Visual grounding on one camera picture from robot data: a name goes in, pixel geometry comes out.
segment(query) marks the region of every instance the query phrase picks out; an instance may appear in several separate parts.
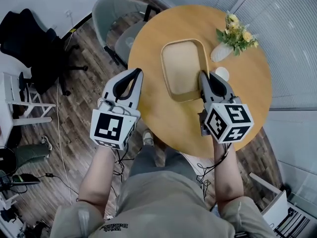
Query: person's left arm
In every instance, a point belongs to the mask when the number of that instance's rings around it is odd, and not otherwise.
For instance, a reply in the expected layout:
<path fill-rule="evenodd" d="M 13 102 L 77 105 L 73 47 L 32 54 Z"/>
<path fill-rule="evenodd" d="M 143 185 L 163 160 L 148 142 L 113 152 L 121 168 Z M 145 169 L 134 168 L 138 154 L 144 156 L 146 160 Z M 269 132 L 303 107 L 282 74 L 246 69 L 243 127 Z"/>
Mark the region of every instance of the person's left arm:
<path fill-rule="evenodd" d="M 95 206 L 102 216 L 111 190 L 114 161 L 111 148 L 98 147 L 79 188 L 78 201 Z"/>

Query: round wooden table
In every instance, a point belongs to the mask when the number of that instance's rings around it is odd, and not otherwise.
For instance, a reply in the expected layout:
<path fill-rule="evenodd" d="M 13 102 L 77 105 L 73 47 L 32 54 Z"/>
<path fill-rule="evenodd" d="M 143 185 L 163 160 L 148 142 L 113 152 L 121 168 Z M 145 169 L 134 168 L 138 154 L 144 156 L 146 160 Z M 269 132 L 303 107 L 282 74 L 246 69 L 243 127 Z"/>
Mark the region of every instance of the round wooden table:
<path fill-rule="evenodd" d="M 201 136 L 197 113 L 203 100 L 178 103 L 168 94 L 160 54 L 163 46 L 182 39 L 198 39 L 209 58 L 219 44 L 216 28 L 225 28 L 225 13 L 203 5 L 183 5 L 161 12 L 152 18 L 136 37 L 129 57 L 129 68 L 144 73 L 138 110 L 150 130 L 174 149 L 198 157 L 213 157 L 211 136 Z M 223 66 L 230 73 L 228 83 L 242 103 L 248 105 L 254 120 L 252 130 L 241 142 L 239 150 L 249 143 L 263 126 L 272 99 L 271 75 L 261 48 L 249 48 L 239 57 L 231 54 L 220 62 L 208 59 L 210 71 Z"/>

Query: cube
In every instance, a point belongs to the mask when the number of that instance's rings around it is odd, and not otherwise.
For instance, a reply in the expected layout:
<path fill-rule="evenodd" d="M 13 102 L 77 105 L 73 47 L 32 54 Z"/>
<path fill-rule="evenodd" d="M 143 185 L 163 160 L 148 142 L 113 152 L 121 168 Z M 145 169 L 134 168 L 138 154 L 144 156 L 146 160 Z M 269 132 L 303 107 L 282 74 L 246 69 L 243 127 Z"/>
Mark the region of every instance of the cube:
<path fill-rule="evenodd" d="M 212 103 L 205 125 L 218 143 L 239 142 L 254 125 L 246 104 Z"/>
<path fill-rule="evenodd" d="M 136 117 L 93 110 L 90 138 L 98 145 L 124 150 L 136 128 Z"/>

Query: rectangular tray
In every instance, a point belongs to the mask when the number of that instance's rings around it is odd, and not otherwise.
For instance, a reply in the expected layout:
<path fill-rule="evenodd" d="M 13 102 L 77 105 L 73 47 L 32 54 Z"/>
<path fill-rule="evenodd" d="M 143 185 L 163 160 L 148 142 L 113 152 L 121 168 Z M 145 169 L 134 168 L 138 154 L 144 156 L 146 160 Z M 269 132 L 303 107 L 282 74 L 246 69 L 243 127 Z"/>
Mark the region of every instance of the rectangular tray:
<path fill-rule="evenodd" d="M 161 52 L 161 62 L 166 87 L 177 102 L 199 99 L 198 76 L 201 70 L 209 75 L 203 44 L 196 39 L 186 39 L 166 44 Z"/>

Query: forearm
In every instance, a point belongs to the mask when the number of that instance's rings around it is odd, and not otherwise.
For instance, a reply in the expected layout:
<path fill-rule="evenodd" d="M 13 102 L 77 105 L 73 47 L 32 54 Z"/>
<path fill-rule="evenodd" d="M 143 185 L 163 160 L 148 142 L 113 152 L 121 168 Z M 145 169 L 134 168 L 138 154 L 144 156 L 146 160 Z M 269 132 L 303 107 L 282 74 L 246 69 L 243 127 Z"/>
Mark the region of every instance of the forearm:
<path fill-rule="evenodd" d="M 225 153 L 224 147 L 215 140 L 213 146 L 215 163 L 218 163 Z M 231 200 L 243 196 L 243 183 L 233 144 L 227 157 L 215 168 L 214 181 L 216 201 L 220 210 Z"/>
<path fill-rule="evenodd" d="M 110 148 L 99 147 L 79 188 L 78 201 L 94 205 L 102 216 L 110 194 L 114 160 Z"/>

